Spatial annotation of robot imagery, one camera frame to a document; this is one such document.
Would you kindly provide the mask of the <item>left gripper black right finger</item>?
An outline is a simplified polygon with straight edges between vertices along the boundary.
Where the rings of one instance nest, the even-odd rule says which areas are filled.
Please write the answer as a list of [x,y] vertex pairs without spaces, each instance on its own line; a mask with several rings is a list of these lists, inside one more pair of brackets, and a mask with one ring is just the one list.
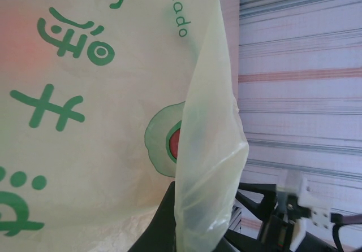
[[243,250],[242,242],[245,240],[242,234],[232,231],[230,229],[227,230],[225,235],[222,237],[214,252],[240,252]]

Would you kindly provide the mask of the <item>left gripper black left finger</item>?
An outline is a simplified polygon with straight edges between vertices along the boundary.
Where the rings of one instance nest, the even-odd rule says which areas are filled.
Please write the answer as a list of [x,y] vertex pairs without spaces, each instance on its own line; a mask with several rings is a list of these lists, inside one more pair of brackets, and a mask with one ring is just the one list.
[[129,252],[176,251],[175,182],[171,182],[150,224]]

